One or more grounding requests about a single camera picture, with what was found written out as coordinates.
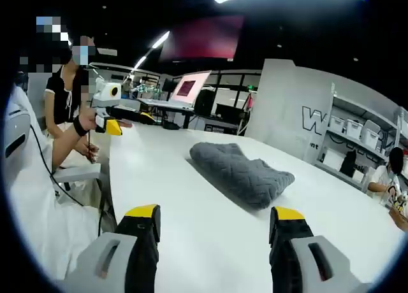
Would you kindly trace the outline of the person's left hand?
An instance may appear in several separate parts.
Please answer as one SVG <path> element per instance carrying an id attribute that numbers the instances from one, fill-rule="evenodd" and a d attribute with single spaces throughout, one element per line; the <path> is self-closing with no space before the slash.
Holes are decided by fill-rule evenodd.
<path id="1" fill-rule="evenodd" d="M 79 123 L 85 131 L 95 130 L 96 128 L 96 111 L 94 108 L 82 108 L 80 110 Z"/>

